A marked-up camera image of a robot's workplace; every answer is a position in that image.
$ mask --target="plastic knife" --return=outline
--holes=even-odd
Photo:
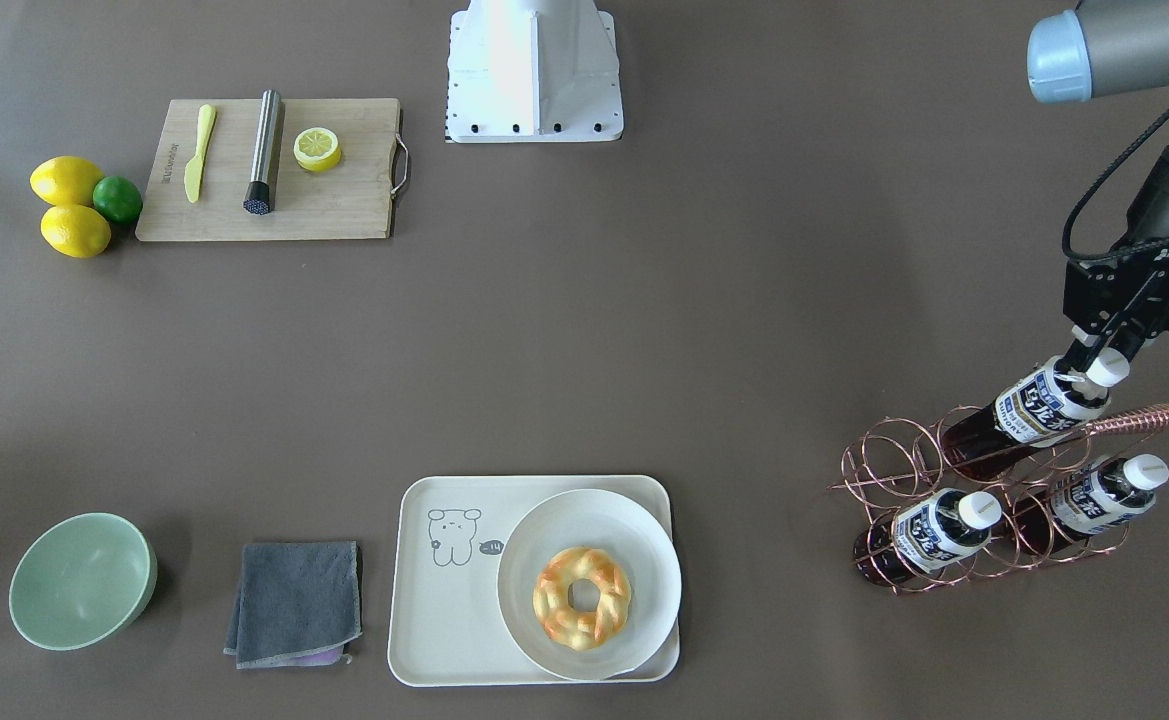
[[[215,127],[215,106],[198,109],[198,150],[185,165],[185,195],[188,202],[196,202],[201,195],[201,168],[206,165],[206,145],[210,141],[210,129]]]

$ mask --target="white tray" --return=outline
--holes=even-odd
[[[521,515],[569,489],[607,489],[629,497],[651,511],[672,536],[667,493],[646,475],[433,477],[407,489],[397,520],[388,621],[388,666],[401,683],[414,687],[572,683],[526,659],[510,637],[496,590],[500,555],[494,553]],[[602,681],[659,680],[675,669],[680,651],[675,624],[651,660]]]

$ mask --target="cartoon bear drawing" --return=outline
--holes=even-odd
[[[438,568],[468,565],[473,556],[473,538],[478,534],[482,511],[429,510],[428,536],[433,541],[433,561]]]

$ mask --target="bread ring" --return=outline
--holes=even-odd
[[[589,580],[597,586],[601,597],[596,611],[580,612],[570,607],[566,593],[576,580]],[[631,597],[629,579],[610,555],[597,548],[569,547],[553,556],[539,573],[532,605],[553,642],[584,651],[601,648],[624,629]]]

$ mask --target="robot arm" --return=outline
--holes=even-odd
[[[1168,85],[1169,27],[1163,26],[1169,0],[1087,0],[1075,12],[1042,20],[1029,40],[1029,85],[1038,99],[1051,102]],[[1087,368],[1105,347],[1133,360],[1169,332],[1169,146],[1109,251],[1087,255],[1072,247],[1073,223],[1091,196],[1168,119],[1169,109],[1092,184],[1065,222],[1064,314],[1075,324],[1077,341],[1064,360],[1072,368]]]

